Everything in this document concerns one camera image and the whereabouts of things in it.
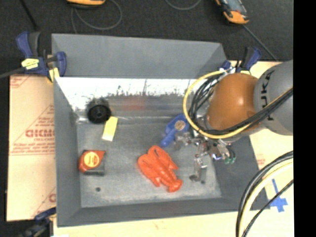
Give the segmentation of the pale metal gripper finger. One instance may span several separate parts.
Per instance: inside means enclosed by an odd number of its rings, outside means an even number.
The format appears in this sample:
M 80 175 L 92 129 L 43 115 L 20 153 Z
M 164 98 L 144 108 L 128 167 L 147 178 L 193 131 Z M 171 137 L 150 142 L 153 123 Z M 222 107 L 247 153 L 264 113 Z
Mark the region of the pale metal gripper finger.
M 189 176 L 192 182 L 206 183 L 207 165 L 203 163 L 200 155 L 196 154 L 194 158 L 194 172 Z
M 193 142 L 194 138 L 191 136 L 178 135 L 174 140 L 174 150 L 180 150 L 183 146 L 188 146 Z

